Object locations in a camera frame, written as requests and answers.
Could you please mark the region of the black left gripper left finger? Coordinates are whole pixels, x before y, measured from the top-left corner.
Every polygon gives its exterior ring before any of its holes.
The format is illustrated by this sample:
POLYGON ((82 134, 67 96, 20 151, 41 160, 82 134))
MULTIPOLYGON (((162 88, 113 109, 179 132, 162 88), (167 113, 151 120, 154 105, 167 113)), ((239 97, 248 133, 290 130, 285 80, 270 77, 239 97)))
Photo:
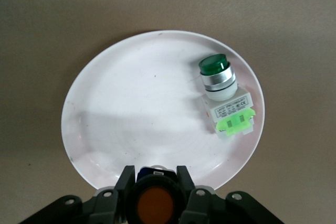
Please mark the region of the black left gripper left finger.
POLYGON ((126 166, 116 185, 99 190, 94 197, 95 205, 90 215, 90 224, 124 224, 126 199, 135 184, 135 167, 126 166))

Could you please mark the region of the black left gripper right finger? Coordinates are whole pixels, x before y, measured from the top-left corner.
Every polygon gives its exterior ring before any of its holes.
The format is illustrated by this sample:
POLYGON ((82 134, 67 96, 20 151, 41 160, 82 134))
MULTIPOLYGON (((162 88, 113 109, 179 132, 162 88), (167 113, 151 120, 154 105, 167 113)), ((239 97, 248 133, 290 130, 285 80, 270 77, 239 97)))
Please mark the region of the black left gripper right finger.
POLYGON ((220 213, 223 200, 212 194, 209 187, 196 187, 186 166, 178 166, 176 173, 183 199, 178 224, 225 224, 220 213))

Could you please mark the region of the orange push button switch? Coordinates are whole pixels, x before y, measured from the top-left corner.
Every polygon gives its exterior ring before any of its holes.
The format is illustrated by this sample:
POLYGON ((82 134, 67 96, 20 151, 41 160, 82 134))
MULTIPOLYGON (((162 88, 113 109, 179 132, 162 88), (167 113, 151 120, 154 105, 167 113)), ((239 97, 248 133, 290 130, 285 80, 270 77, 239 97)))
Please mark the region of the orange push button switch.
POLYGON ((177 173, 142 167, 125 203, 128 224, 178 224, 186 202, 177 173))

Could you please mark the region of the pale pink round plate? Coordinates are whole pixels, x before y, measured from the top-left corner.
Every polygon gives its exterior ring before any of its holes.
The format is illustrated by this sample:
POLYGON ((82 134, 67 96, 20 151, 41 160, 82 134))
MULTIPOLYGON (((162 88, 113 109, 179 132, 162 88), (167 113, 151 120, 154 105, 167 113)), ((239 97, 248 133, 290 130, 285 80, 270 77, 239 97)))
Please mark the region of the pale pink round plate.
POLYGON ((113 186, 127 165, 187 167, 197 185, 220 188, 255 151, 264 127, 262 89, 247 62, 201 34, 163 30, 107 48, 73 82, 61 134, 77 172, 92 187, 113 186), (219 138, 201 101, 198 63, 223 53, 252 96, 253 130, 219 138))

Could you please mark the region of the green push button switch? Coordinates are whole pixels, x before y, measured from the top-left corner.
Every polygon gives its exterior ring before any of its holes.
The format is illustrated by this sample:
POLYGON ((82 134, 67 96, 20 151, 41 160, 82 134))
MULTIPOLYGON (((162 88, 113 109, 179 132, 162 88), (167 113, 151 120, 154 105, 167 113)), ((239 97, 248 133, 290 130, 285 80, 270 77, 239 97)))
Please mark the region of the green push button switch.
POLYGON ((250 92, 238 85, 226 55, 210 55, 198 66, 205 89, 201 100, 217 136, 227 139, 251 133, 256 115, 253 100, 250 92))

